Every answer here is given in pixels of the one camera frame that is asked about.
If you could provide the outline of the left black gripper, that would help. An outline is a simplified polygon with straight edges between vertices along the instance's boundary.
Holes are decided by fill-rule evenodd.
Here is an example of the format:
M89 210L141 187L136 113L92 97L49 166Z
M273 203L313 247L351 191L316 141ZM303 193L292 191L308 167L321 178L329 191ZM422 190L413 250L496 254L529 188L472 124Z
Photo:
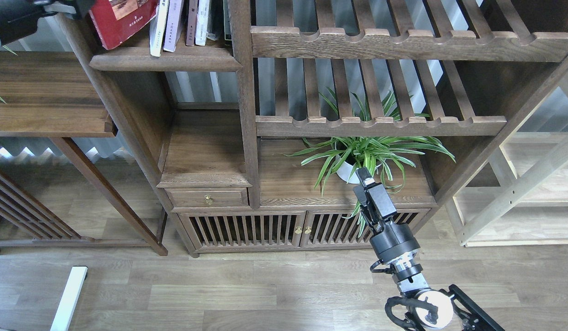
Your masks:
M94 0L0 0L0 46L34 34L38 19L64 13L82 19Z

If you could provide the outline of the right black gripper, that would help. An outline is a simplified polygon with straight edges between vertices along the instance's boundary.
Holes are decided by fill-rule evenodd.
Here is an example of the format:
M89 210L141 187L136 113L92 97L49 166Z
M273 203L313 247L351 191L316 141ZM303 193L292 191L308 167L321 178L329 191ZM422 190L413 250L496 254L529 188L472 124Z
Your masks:
M366 218L372 237L370 244L378 259L391 263L404 254L415 254L420 245L408 224L395 223L397 210L381 183L375 183L366 167L355 171L359 185L353 190L360 203L360 211Z

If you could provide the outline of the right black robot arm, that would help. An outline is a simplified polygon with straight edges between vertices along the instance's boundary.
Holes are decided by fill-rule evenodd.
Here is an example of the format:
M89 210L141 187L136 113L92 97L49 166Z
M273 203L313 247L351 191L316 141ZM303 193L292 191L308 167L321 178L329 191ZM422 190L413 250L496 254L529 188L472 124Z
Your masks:
M385 304L388 318L406 331L440 330L454 315L461 319L465 331L502 330L456 285L450 285L447 291L429 287L422 266L414 262L420 245L407 224L394 222L396 209L385 187L375 182L367 168L358 169L356 175L359 186L353 190L378 257L370 271L377 273L378 266L385 265L381 272L391 274L400 291L400 296L390 297Z

